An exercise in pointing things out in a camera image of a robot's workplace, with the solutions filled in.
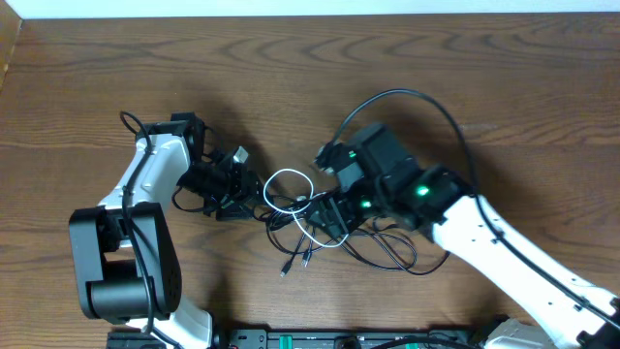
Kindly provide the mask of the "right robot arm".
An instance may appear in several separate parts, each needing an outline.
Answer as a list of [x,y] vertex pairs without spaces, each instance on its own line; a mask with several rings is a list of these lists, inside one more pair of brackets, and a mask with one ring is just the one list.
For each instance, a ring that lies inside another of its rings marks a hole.
[[312,226],[341,238],[370,218],[390,217],[477,269],[536,322],[506,320],[483,347],[618,347],[618,296],[539,249],[454,172],[421,168],[386,125],[327,143],[315,162],[339,186],[314,199],[306,212]]

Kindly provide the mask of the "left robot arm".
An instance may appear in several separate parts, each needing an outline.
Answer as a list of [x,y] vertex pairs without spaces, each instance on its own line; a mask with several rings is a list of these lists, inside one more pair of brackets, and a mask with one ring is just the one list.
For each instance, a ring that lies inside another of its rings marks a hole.
[[204,215],[251,219],[263,185],[245,148],[204,150],[210,129],[192,112],[143,123],[124,111],[120,119],[135,156],[107,196],[69,219],[81,311],[114,325],[109,348],[227,348],[226,332],[183,294],[166,212],[185,189],[201,197]]

